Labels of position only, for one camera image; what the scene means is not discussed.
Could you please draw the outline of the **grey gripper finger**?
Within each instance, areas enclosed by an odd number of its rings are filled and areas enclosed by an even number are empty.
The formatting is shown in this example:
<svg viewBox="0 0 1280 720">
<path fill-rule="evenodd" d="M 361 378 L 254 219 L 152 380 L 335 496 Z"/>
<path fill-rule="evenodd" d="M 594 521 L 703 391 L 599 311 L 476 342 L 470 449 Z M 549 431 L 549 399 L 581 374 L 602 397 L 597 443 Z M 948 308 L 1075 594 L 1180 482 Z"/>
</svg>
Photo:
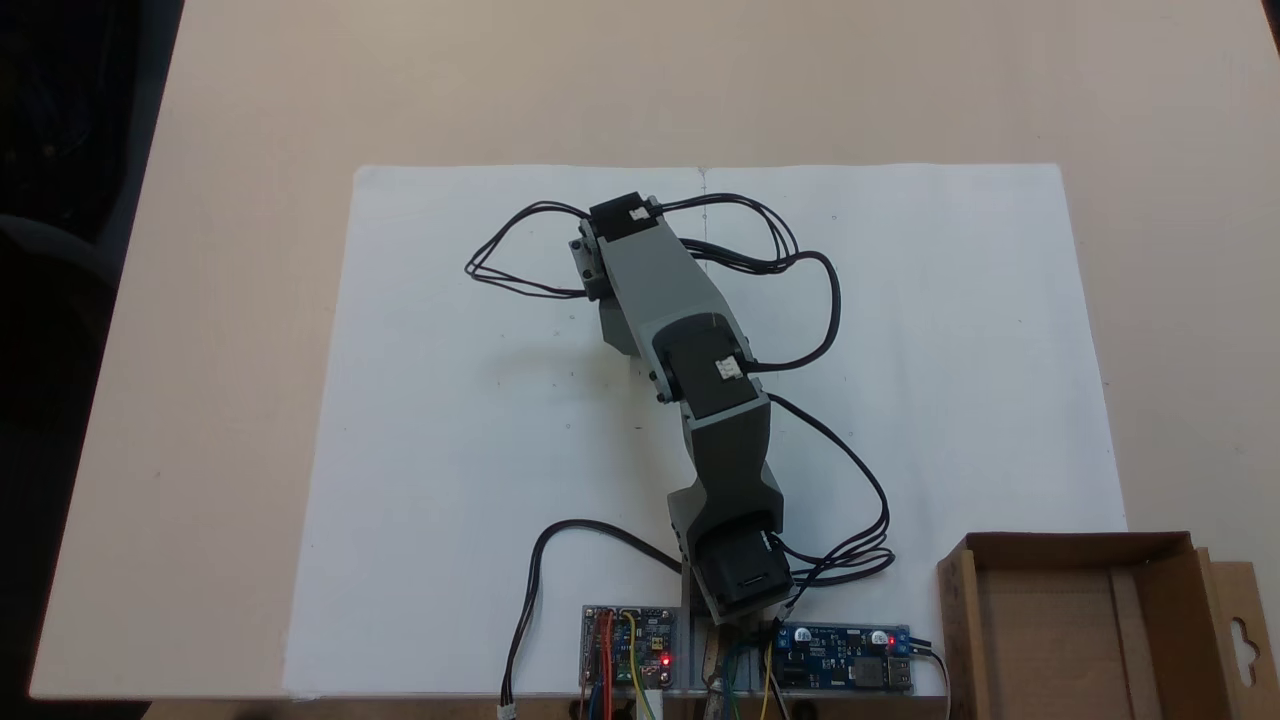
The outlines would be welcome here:
<svg viewBox="0 0 1280 720">
<path fill-rule="evenodd" d="M 622 355 L 640 355 L 640 348 L 620 300 L 616 296 L 609 296 L 599 299 L 596 305 L 602 325 L 602 337 L 605 343 L 620 351 Z"/>
</svg>

